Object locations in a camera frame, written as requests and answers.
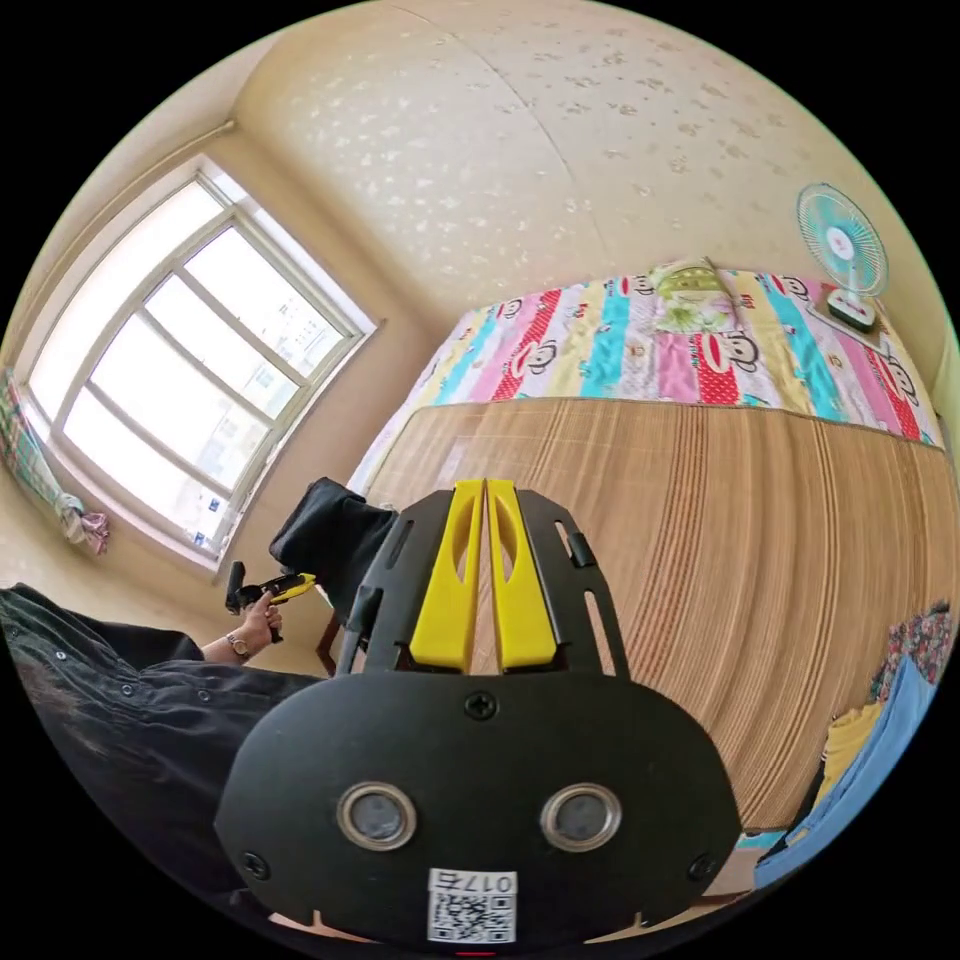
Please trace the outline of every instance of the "screw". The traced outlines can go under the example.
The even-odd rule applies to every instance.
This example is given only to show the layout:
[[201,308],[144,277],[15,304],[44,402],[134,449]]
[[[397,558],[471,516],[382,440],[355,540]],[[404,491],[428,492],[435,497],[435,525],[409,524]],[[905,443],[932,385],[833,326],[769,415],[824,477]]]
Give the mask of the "screw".
[[687,876],[694,883],[700,883],[701,880],[706,880],[707,877],[709,877],[716,869],[717,861],[714,860],[709,853],[705,853],[702,856],[697,857],[697,859],[690,864],[690,869],[687,871]]
[[497,712],[497,701],[491,694],[481,690],[467,697],[463,709],[471,720],[489,720]]
[[267,861],[264,860],[263,857],[247,851],[241,859],[243,861],[243,869],[246,870],[254,880],[270,879],[270,867],[267,866]]

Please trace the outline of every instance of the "blue cloth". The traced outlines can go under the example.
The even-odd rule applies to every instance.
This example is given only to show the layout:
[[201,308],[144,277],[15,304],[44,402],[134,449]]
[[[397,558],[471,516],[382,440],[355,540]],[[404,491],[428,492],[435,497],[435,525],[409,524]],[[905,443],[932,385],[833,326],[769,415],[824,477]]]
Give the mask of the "blue cloth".
[[783,831],[776,833],[758,833],[755,837],[748,837],[743,834],[737,841],[738,850],[769,850],[783,836]]
[[935,687],[920,675],[910,657],[904,657],[887,704],[867,742],[833,789],[787,835],[787,842],[803,830],[809,832],[757,864],[754,876],[758,889],[812,860],[851,823],[903,755],[930,706],[934,691]]

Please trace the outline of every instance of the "curtain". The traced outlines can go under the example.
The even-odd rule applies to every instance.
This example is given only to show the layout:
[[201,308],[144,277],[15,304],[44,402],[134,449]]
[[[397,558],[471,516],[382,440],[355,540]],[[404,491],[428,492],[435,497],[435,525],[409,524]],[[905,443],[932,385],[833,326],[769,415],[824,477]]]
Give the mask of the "curtain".
[[106,514],[87,513],[80,500],[57,483],[23,412],[9,368],[0,372],[0,456],[14,478],[50,507],[71,543],[85,542],[98,556],[107,549],[110,527]]

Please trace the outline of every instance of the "wooden chair leg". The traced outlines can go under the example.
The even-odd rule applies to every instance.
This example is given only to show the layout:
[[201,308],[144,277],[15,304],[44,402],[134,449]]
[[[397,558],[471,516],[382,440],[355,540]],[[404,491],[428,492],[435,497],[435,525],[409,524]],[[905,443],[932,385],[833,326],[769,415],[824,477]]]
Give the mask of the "wooden chair leg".
[[328,677],[332,677],[337,672],[337,661],[333,659],[330,650],[333,647],[333,641],[336,640],[339,631],[340,621],[337,619],[336,614],[331,613],[330,622],[327,624],[326,629],[323,631],[323,636],[317,644],[317,656],[327,671]]

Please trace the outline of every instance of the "monkey print bedspread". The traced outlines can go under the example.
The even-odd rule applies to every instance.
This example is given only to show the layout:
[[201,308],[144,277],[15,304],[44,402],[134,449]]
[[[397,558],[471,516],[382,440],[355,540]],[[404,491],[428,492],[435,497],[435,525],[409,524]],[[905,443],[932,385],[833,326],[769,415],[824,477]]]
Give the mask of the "monkey print bedspread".
[[362,490],[420,407],[529,397],[759,406],[942,447],[919,376],[882,321],[873,346],[822,319],[819,281],[717,271],[726,288],[676,332],[646,276],[534,293],[465,314],[351,482]]

